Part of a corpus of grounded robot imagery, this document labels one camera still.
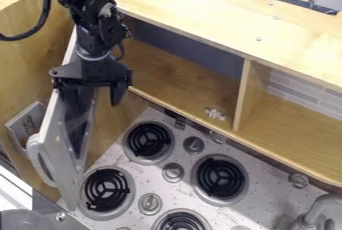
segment stove knob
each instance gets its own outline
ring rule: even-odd
[[[156,194],[145,194],[140,198],[138,207],[142,214],[153,216],[161,210],[162,200]]]
[[[197,155],[203,152],[204,142],[198,137],[189,137],[184,141],[184,150],[190,155]]]
[[[163,178],[169,183],[177,183],[184,177],[184,169],[178,163],[167,164],[162,171]]]

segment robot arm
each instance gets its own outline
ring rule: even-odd
[[[44,0],[41,18],[32,30],[15,36],[0,34],[0,40],[15,41],[27,38],[39,31],[49,14],[50,1]],[[59,0],[70,10],[76,24],[78,60],[50,71],[54,88],[62,94],[80,86],[109,86],[113,106],[120,103],[126,89],[131,85],[131,71],[118,61],[123,57],[122,40],[130,37],[117,11],[114,0]],[[115,58],[111,51],[119,46],[122,56]]]

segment white tile wall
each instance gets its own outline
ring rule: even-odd
[[[278,70],[271,71],[267,91],[342,121],[342,93]]]

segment wooden divider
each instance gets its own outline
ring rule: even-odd
[[[234,131],[240,129],[265,94],[269,72],[268,67],[245,60],[233,123]]]

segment shelf compartment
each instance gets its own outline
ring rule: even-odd
[[[242,119],[239,131],[233,131],[239,83],[135,39],[125,46],[123,62],[134,71],[131,92],[313,178],[342,187],[342,122],[264,93],[248,108],[250,113]],[[227,119],[210,119],[205,107],[225,113]]]
[[[341,121],[266,94],[238,136],[254,150],[342,187]]]
[[[134,71],[131,92],[210,128],[232,129],[238,82],[136,39],[125,47],[123,63]],[[210,119],[206,107],[226,120]]]

